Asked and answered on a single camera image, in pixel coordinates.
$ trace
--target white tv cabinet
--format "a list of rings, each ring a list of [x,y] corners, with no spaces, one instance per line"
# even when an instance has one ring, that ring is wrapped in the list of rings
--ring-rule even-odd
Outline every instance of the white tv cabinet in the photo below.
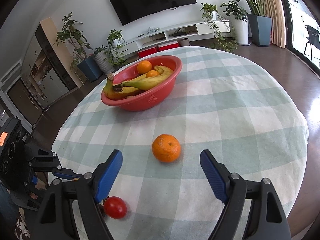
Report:
[[[221,33],[230,33],[230,25],[228,20],[216,20],[216,26]],[[173,33],[177,31],[185,31],[188,34],[182,36],[172,36]],[[143,36],[131,39],[123,43],[123,47],[119,50],[123,53],[123,56],[137,52],[142,49],[154,46],[156,44],[161,44],[167,41],[176,41],[179,39],[187,38],[195,35],[212,34],[214,30],[210,28],[203,20],[195,22],[187,22],[182,24],[177,24],[173,26],[168,26],[161,28],[154,33],[144,33]]]

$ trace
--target beige curtain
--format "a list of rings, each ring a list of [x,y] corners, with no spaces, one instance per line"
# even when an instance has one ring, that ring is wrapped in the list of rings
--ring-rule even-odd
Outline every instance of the beige curtain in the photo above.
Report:
[[[265,0],[267,16],[272,18],[272,40],[273,44],[285,48],[286,31],[284,11],[281,0]]]

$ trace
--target red plastic bowl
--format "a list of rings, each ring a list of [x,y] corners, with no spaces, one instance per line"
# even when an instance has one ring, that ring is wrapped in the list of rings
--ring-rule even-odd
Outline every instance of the red plastic bowl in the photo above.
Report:
[[[142,111],[161,103],[172,91],[176,77],[182,69],[181,59],[175,56],[157,56],[147,58],[153,66],[162,65],[169,67],[173,70],[173,73],[161,84],[154,88],[145,91],[137,96],[122,100],[111,100],[101,93],[101,100],[107,106],[119,106],[128,111]],[[125,68],[115,76],[114,84],[119,84],[127,78],[135,78],[138,75],[137,65],[139,62]]]

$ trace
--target round table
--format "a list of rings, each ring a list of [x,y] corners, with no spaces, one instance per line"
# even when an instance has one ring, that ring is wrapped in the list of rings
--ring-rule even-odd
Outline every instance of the round table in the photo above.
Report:
[[[92,172],[114,149],[122,151],[109,195],[125,200],[129,212],[122,220],[106,218],[114,239],[208,239],[223,204],[200,167],[204,149],[244,179],[270,178],[288,215],[305,171],[308,127],[285,90],[263,68],[232,53],[181,47],[156,55],[183,62],[162,103],[143,112],[106,106],[100,100],[103,81],[76,107],[52,146],[62,166],[77,173]],[[173,163],[160,163],[151,151],[164,133],[181,144]],[[74,214],[86,239],[76,202]]]

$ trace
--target blue planter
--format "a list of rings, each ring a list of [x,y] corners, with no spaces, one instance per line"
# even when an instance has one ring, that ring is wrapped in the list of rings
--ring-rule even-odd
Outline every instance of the blue planter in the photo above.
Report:
[[[272,20],[269,17],[248,14],[253,43],[260,47],[269,47]]]
[[[102,75],[102,71],[92,56],[79,63],[78,68],[90,82],[96,81]]]

